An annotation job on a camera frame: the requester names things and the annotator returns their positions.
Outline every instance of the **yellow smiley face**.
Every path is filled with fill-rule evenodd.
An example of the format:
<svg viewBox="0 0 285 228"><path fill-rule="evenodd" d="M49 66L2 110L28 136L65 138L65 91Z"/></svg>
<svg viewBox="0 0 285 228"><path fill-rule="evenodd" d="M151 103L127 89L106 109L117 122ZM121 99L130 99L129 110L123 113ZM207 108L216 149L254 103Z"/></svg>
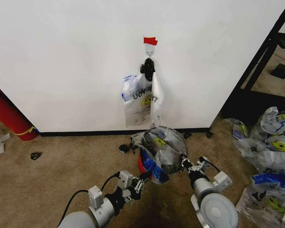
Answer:
<svg viewBox="0 0 285 228"><path fill-rule="evenodd" d="M152 96L149 95L142 101L142 106L151 105L151 101L152 101Z"/></svg>
<svg viewBox="0 0 285 228"><path fill-rule="evenodd" d="M281 151L281 152L285 152L285 144L281 143L279 141L273 141L270 143L274 148L276 148L277 150Z"/></svg>
<svg viewBox="0 0 285 228"><path fill-rule="evenodd" d="M274 197L271 197L269 200L267 200L266 204L277 212L285 213L285 207L283 207L280 202Z"/></svg>
<svg viewBox="0 0 285 228"><path fill-rule="evenodd" d="M160 137L157 137L155 139L153 139L154 142L158 145L158 146L164 146L166 145L166 142L164 140L162 140Z"/></svg>

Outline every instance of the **black box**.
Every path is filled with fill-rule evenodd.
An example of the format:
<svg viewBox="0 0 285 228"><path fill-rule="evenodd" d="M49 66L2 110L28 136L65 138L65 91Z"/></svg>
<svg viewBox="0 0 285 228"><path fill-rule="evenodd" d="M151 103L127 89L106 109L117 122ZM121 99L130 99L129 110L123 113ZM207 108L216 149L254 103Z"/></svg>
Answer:
<svg viewBox="0 0 285 228"><path fill-rule="evenodd" d="M285 65L279 63L279 65L271 72L271 75L285 79Z"/></svg>

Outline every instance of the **red fire extinguisher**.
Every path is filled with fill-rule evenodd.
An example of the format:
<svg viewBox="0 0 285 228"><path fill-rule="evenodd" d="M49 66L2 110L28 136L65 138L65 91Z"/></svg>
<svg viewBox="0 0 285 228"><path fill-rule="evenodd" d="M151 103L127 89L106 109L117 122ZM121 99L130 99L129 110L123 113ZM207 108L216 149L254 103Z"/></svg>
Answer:
<svg viewBox="0 0 285 228"><path fill-rule="evenodd" d="M20 139L27 141L38 136L36 128L0 90L0 121Z"/></svg>

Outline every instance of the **black cable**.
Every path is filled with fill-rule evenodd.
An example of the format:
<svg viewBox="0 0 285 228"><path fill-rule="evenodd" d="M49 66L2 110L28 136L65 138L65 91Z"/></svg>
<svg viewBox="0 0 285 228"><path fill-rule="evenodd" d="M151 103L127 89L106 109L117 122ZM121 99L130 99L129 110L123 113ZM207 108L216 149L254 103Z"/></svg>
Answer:
<svg viewBox="0 0 285 228"><path fill-rule="evenodd" d="M208 163L208 164L211 165L214 169L216 169L218 172L220 172L220 170L218 169L218 167L216 167L214 164L212 164L212 163L209 162L208 160L204 159L202 156L199 157L199 161L200 161L200 162L206 162L206 163Z"/></svg>
<svg viewBox="0 0 285 228"><path fill-rule="evenodd" d="M218 172L220 172L219 171L219 169L218 169L218 167L216 167L214 164L212 164L211 162L209 162L209 161L206 161L209 165L211 165L214 169L216 169Z"/></svg>
<svg viewBox="0 0 285 228"><path fill-rule="evenodd" d="M105 188L105 185L107 184L107 182L109 182L110 179L112 179L113 177L119 177L119 171L115 174L113 174L111 177L109 177L108 179L106 179L105 183L103 184L103 186L101 187L100 191L103 191Z"/></svg>
<svg viewBox="0 0 285 228"><path fill-rule="evenodd" d="M61 223L62 220L65 218L67 209L68 209L68 207L70 206L70 204L71 204L73 198L75 197L75 195L77 195L77 194L80 193L80 192L86 192L86 193L88 193L87 190L79 190L79 191L75 192L75 193L72 195L72 197L70 198L70 200L69 200L68 203L67 203L66 209L65 209L65 211L63 212L63 215L62 215L61 220L60 220L60 222L59 222L59 224L58 224L57 227L59 227L60 223Z"/></svg>

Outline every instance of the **red tape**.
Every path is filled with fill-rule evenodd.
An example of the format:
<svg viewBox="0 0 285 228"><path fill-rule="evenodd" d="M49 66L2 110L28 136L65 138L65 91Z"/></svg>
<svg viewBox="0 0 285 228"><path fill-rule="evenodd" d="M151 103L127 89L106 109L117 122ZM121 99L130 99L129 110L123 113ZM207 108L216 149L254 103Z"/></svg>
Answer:
<svg viewBox="0 0 285 228"><path fill-rule="evenodd" d="M157 45L157 40L155 39L155 37L144 37L143 43L144 44Z"/></svg>

